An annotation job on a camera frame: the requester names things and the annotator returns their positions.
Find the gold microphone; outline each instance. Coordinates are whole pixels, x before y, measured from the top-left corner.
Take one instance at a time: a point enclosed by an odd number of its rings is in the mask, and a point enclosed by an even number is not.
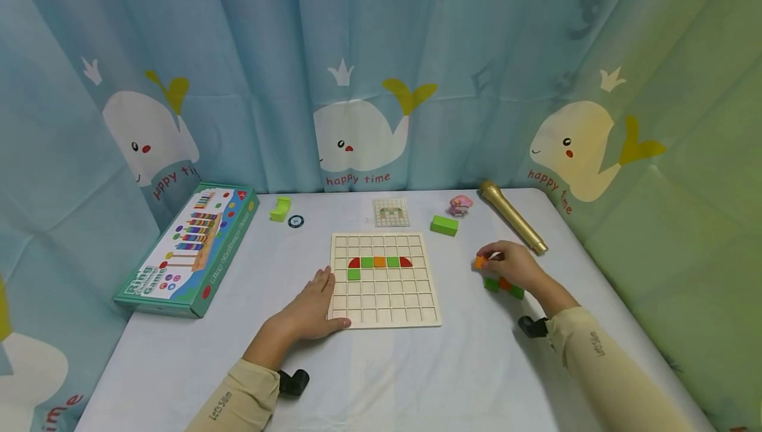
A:
[[[498,187],[496,183],[488,179],[482,182],[478,191],[481,193],[484,200],[491,203],[492,206],[500,212],[500,215],[502,215],[505,221],[508,222],[508,225],[518,233],[519,237],[525,241],[531,250],[537,253],[537,255],[542,255],[548,251],[548,246],[545,245],[542,238],[537,235],[537,232],[535,232],[532,226],[528,225],[526,220],[523,220],[521,214],[511,206],[511,203],[503,196],[500,187]]]

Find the orange block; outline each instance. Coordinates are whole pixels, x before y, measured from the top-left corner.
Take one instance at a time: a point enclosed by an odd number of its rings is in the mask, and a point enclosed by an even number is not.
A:
[[[500,280],[497,281],[497,285],[500,286],[502,290],[508,291],[511,289],[511,283],[505,280],[505,278],[500,277]]]

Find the beige sleeve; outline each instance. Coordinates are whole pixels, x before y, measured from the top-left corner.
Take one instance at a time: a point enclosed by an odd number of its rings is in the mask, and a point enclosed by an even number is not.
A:
[[[275,409],[280,376],[239,360],[185,432],[260,432]]]
[[[691,430],[682,413],[585,308],[564,310],[547,326],[563,366],[582,388],[603,429]]]

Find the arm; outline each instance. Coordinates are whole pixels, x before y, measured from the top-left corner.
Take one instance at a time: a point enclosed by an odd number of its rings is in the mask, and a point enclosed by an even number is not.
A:
[[[491,257],[488,270],[537,298],[550,321],[556,354],[585,394],[607,431],[690,431],[691,426],[660,388],[640,370],[598,321],[517,243],[491,243],[478,252]]]
[[[294,301],[262,325],[186,432],[260,432],[265,428],[278,398],[276,371],[289,348],[300,339],[317,339],[350,326],[348,318],[325,319],[335,281],[331,267],[317,271]]]

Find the blue round token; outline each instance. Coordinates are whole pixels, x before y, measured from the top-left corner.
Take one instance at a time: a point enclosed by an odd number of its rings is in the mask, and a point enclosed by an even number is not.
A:
[[[288,226],[291,228],[299,228],[304,225],[304,217],[302,216],[291,216],[288,220]]]

